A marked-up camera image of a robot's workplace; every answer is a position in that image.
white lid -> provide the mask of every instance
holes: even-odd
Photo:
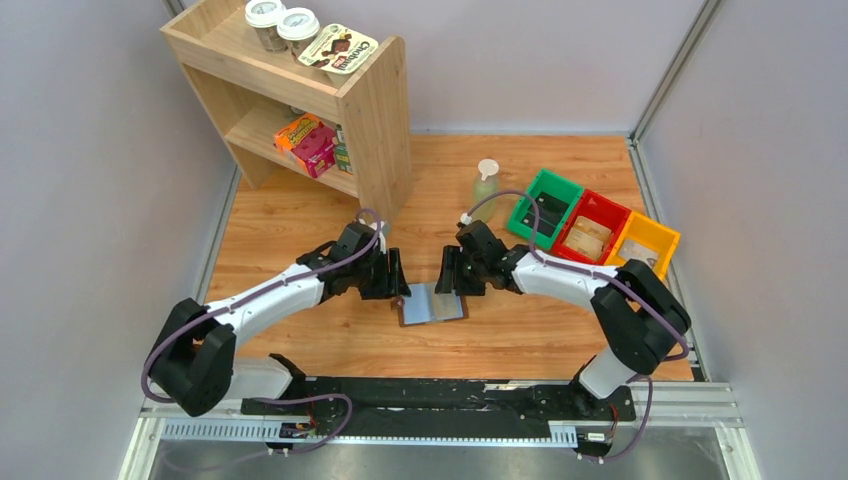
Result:
[[[321,25],[312,10],[308,8],[290,8],[277,22],[277,33],[286,40],[303,40],[316,33]]]
[[[484,158],[480,160],[480,163],[477,164],[477,170],[480,171],[480,175],[483,176],[481,180],[485,180],[492,175],[497,175],[498,170],[501,167],[498,165],[498,162],[492,160],[491,158]]]
[[[285,11],[280,0],[250,0],[244,7],[244,19],[254,28],[273,27]]]

cup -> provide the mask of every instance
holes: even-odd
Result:
[[[315,40],[319,30],[321,24],[308,8],[290,8],[277,22],[277,34],[285,39],[295,60]]]
[[[285,11],[286,6],[280,0],[250,0],[244,7],[244,19],[256,30],[266,52],[286,49],[286,41],[277,33],[277,23]]]

yellow bin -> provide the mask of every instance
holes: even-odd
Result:
[[[680,233],[661,225],[641,213],[631,212],[624,230],[607,257],[607,265],[624,265],[630,258],[644,261],[660,277],[665,278],[671,256],[680,243]]]

white wall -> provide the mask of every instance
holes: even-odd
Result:
[[[155,0],[0,5],[0,478],[117,475],[232,162]]]
[[[406,39],[415,130],[625,132],[702,0],[302,0]]]
[[[727,1],[645,152],[767,479],[844,478],[848,3]]]

chobani yogurt container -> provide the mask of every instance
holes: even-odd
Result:
[[[298,60],[327,72],[337,87],[377,50],[377,41],[344,25],[327,25]]]
[[[256,30],[265,51],[276,53],[286,49],[286,41],[277,34],[277,22],[285,10],[280,0],[250,0],[244,7],[244,19]]]
[[[318,18],[308,8],[290,8],[277,23],[277,33],[286,40],[295,59],[315,40],[320,30]]]

